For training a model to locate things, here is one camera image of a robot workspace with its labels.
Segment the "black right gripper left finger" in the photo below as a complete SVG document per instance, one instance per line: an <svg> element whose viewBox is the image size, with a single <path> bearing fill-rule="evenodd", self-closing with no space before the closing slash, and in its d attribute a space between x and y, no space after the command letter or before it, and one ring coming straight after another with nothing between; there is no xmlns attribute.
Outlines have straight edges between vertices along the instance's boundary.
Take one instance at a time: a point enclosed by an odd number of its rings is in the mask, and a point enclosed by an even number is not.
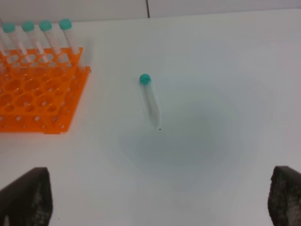
<svg viewBox="0 0 301 226"><path fill-rule="evenodd" d="M49 171L33 168L0 190L2 226L47 226L53 212Z"/></svg>

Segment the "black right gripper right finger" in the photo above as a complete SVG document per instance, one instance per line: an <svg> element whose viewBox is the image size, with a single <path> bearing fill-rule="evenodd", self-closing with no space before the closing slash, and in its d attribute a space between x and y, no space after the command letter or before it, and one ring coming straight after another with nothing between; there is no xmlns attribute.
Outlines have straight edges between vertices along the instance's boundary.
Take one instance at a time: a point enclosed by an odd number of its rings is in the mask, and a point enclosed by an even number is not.
<svg viewBox="0 0 301 226"><path fill-rule="evenodd" d="M268 211L275 226L301 224L301 174L288 166L276 166L271 177Z"/></svg>

